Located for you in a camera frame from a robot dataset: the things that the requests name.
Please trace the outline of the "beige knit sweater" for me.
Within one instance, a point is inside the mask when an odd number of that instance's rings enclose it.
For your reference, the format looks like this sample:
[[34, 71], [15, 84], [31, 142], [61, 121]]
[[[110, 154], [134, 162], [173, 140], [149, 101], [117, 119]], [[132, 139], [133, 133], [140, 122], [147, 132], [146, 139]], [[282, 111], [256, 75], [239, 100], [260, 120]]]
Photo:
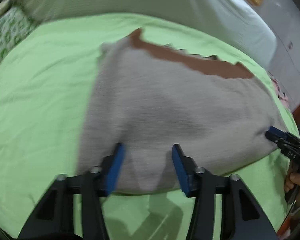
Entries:
[[141, 30], [101, 45], [77, 173], [125, 146], [117, 191], [177, 187], [171, 149], [226, 174], [274, 150], [266, 130], [286, 130], [270, 90], [243, 64], [142, 40]]

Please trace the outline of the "pink patterned bedding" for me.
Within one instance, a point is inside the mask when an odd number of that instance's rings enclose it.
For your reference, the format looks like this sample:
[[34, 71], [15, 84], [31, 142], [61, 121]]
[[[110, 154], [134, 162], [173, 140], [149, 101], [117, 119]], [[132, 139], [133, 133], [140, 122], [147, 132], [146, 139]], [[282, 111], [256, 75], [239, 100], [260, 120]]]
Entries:
[[276, 93], [278, 99], [281, 101], [281, 103], [287, 110], [291, 111], [288, 96], [285, 93], [285, 91], [281, 88], [279, 80], [277, 78], [275, 78], [274, 75], [272, 75], [270, 72], [267, 72], [267, 74], [268, 74], [269, 78], [271, 79], [271, 82], [273, 84], [273, 87], [274, 87], [274, 90], [275, 90], [275, 93]]

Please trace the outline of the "green bed sheet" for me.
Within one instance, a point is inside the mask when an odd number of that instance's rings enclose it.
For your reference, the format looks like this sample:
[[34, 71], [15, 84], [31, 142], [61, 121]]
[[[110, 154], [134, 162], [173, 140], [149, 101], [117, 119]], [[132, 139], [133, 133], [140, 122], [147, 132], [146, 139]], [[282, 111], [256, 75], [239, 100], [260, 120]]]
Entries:
[[[136, 14], [104, 14], [40, 25], [0, 64], [0, 227], [17, 237], [39, 198], [60, 173], [73, 175], [88, 98], [103, 42], [137, 28], [143, 38], [191, 54], [242, 62], [268, 89], [267, 72], [215, 37]], [[283, 180], [289, 160], [275, 151], [235, 171], [277, 231], [288, 206]], [[193, 199], [183, 192], [102, 200], [111, 239], [185, 239]]]

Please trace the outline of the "green checkered pillow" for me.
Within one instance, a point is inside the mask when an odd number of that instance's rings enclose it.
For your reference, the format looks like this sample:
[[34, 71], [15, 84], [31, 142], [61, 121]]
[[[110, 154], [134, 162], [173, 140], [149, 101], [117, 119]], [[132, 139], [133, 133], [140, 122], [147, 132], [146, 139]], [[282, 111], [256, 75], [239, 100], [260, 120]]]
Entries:
[[37, 21], [29, 18], [18, 6], [12, 6], [4, 13], [0, 17], [0, 63], [38, 25]]

